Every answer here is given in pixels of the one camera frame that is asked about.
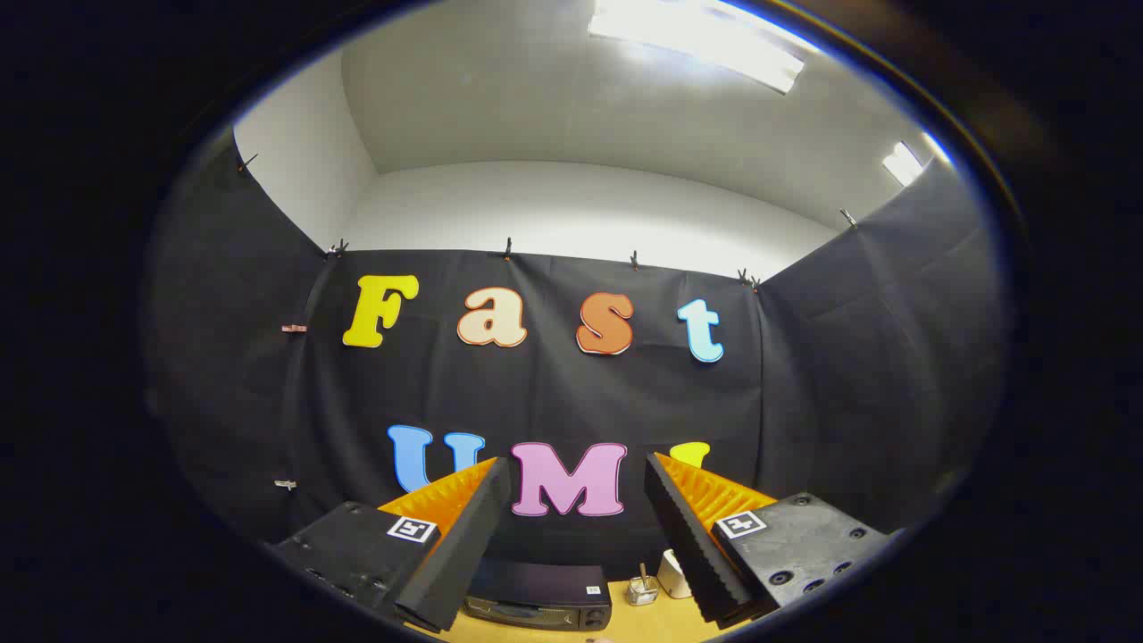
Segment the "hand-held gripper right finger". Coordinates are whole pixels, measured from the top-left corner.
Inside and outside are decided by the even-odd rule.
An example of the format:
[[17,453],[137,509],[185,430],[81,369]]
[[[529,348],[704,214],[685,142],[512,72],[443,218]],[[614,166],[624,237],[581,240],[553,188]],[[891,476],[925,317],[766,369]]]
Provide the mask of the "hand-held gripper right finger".
[[647,456],[644,488],[700,614],[722,630],[834,589],[894,542],[812,493],[774,499],[668,455]]

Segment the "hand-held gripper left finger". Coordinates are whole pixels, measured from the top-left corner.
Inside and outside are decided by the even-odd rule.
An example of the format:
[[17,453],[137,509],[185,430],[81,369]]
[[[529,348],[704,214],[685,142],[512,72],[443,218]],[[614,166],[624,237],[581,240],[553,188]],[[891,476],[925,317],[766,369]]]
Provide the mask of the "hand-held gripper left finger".
[[400,630],[449,630],[511,495],[502,457],[382,507],[343,503],[267,546],[295,578]]

